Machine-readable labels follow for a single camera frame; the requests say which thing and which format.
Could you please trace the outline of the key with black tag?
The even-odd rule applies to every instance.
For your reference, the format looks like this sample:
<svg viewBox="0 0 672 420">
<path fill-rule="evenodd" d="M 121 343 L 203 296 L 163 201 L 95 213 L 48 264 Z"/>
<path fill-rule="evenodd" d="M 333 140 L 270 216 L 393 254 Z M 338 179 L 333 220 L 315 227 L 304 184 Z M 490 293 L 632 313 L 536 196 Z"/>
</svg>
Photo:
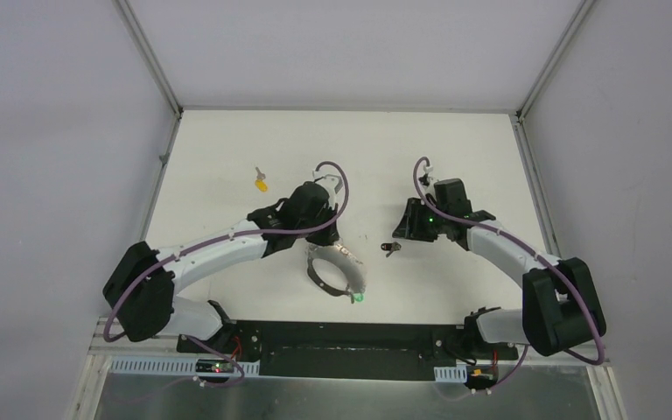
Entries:
<svg viewBox="0 0 672 420">
<path fill-rule="evenodd" d="M 381 244 L 381 251 L 385 253 L 386 257 L 392 256 L 395 252 L 402 249 L 402 244 L 396 241 L 384 242 Z"/>
</svg>

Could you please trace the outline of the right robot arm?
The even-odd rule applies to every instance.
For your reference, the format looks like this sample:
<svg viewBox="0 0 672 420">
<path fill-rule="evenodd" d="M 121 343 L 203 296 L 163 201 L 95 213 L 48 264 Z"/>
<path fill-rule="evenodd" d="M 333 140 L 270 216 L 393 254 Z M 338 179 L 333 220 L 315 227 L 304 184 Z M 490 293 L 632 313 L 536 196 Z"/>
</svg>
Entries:
<svg viewBox="0 0 672 420">
<path fill-rule="evenodd" d="M 539 252 L 491 213 L 473 210 L 458 178 L 436 181 L 424 175 L 414 187 L 418 195 L 408 199 L 394 238 L 434 242 L 443 235 L 521 289 L 521 309 L 482 307 L 465 317 L 461 344 L 466 354 L 481 359 L 496 344 L 521 344 L 543 356 L 567 353 L 592 365 L 604 362 L 606 319 L 582 259 Z"/>
</svg>

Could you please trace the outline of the perforated metal ring plate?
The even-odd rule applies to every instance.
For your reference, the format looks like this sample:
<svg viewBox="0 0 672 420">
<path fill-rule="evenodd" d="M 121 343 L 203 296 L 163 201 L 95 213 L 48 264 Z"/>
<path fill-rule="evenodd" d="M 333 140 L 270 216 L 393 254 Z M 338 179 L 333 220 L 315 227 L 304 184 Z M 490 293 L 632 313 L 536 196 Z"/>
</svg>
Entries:
<svg viewBox="0 0 672 420">
<path fill-rule="evenodd" d="M 325 261 L 333 265 L 346 280 L 346 287 L 337 289 L 331 286 L 317 272 L 315 261 Z M 306 275 L 323 292 L 331 297 L 349 297 L 353 293 L 365 293 L 367 281 L 364 274 L 363 263 L 343 244 L 334 243 L 330 246 L 318 246 L 310 244 L 306 253 Z"/>
</svg>

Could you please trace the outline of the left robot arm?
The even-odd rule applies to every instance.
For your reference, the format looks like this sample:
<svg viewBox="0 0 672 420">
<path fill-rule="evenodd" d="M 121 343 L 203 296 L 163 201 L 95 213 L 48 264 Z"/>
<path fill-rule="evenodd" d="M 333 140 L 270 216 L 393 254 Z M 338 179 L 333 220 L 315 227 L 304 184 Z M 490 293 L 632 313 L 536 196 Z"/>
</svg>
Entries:
<svg viewBox="0 0 672 420">
<path fill-rule="evenodd" d="M 180 292 L 236 264 L 290 249 L 301 238 L 316 245 L 335 243 L 342 187 L 339 177 L 323 176 L 207 238 L 159 249 L 146 241 L 131 245 L 102 290 L 111 307 L 105 340 L 140 342 L 170 333 L 198 339 L 211 354 L 225 352 L 232 331 L 224 325 L 222 309 Z"/>
</svg>

